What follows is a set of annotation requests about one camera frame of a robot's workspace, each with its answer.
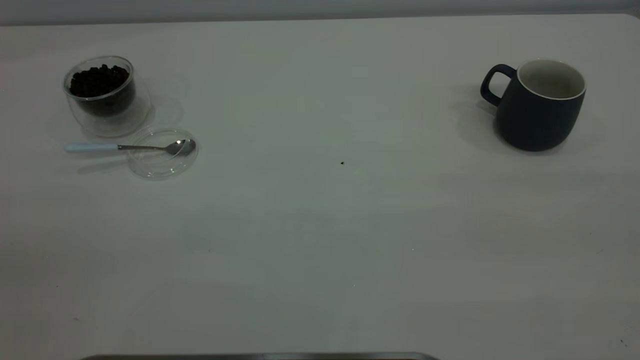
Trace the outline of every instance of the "metal spoon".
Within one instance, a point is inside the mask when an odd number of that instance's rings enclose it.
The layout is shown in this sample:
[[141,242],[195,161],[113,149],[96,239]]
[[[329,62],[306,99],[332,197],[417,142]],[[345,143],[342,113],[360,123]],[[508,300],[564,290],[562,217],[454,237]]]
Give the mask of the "metal spoon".
[[118,145],[115,143],[70,143],[65,146],[65,152],[97,152],[97,151],[117,151],[117,150],[164,150],[171,155],[188,155],[195,150],[196,142],[192,139],[183,139],[172,142],[166,147],[139,146],[139,145]]

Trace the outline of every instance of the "clear glass saucer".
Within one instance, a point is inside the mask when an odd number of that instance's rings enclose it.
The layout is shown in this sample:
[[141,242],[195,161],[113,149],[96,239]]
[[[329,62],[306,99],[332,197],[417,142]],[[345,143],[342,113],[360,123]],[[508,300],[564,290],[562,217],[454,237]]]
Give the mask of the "clear glass saucer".
[[171,155],[159,150],[129,150],[129,168],[144,179],[158,180],[187,170],[198,157],[200,143],[186,130],[171,127],[148,126],[138,131],[131,145],[166,147],[178,140],[193,141],[196,146],[188,154]]

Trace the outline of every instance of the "ceramic mug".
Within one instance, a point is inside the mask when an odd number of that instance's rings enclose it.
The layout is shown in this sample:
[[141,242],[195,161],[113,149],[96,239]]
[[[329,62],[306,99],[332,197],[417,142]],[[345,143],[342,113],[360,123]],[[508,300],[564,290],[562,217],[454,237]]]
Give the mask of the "ceramic mug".
[[[489,91],[496,72],[511,78],[501,98]],[[535,59],[518,70],[504,64],[494,66],[484,77],[480,94],[498,107],[497,129],[508,143],[522,150],[544,151],[569,136],[586,89],[584,77],[572,66]]]

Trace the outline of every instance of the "glass cup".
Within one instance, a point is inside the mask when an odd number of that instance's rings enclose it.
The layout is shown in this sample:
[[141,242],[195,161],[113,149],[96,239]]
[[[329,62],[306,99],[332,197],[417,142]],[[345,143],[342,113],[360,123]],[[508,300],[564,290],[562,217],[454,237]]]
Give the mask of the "glass cup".
[[[71,94],[69,87],[76,72],[102,65],[117,65],[129,73],[127,80],[112,92],[95,97]],[[69,70],[62,82],[71,113],[83,128],[103,137],[118,137],[134,131],[144,123],[151,100],[149,92],[129,60],[119,56],[100,56],[79,63]]]

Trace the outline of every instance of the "white wall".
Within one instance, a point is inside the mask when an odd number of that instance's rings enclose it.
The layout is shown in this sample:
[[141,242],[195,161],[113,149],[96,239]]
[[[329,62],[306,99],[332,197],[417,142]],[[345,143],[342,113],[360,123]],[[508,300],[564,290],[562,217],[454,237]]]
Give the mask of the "white wall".
[[0,0],[0,24],[622,12],[640,0]]

